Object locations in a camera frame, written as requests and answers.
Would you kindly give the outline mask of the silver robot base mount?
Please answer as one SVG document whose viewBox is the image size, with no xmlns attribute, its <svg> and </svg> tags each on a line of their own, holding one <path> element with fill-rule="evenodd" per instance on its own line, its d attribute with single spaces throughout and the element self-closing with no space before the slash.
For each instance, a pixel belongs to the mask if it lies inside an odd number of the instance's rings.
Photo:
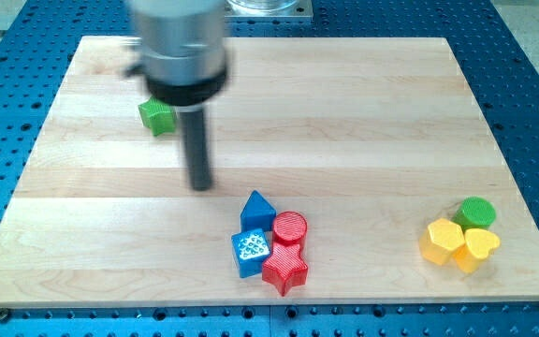
<svg viewBox="0 0 539 337">
<path fill-rule="evenodd" d="M 225 17 L 231 22 L 310 22 L 312 0 L 226 0 Z"/>
</svg>

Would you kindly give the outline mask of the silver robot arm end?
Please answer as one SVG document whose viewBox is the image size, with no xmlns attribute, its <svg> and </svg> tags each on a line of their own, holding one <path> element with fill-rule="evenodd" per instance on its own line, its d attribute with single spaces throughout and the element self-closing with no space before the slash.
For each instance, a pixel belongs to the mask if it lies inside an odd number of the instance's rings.
<svg viewBox="0 0 539 337">
<path fill-rule="evenodd" d="M 227 78 L 223 0 L 129 0 L 147 89 L 169 105 L 201 104 Z"/>
</svg>

